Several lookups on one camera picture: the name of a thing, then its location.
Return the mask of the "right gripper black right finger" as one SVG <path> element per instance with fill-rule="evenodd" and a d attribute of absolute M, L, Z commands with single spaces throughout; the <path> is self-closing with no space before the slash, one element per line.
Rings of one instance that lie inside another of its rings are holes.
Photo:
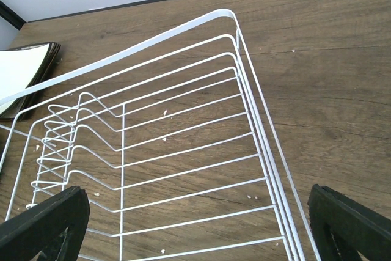
<path fill-rule="evenodd" d="M 308 206 L 321 260 L 390 260 L 390 219 L 328 186 L 313 185 Z"/>

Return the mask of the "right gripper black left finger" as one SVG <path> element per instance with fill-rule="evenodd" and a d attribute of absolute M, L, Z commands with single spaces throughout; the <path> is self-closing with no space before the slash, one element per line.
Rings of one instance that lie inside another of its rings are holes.
<path fill-rule="evenodd" d="M 65 189 L 1 224 L 1 260 L 76 260 L 89 215 L 85 190 Z"/>

